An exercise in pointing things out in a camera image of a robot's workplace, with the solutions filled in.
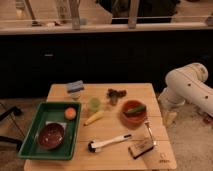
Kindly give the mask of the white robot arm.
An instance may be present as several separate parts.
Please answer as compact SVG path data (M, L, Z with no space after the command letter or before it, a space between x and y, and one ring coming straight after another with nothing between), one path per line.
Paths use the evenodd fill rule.
M207 79L208 70L201 63L171 70L165 77L166 87L158 100L166 110L189 101L213 117L213 88L205 84Z

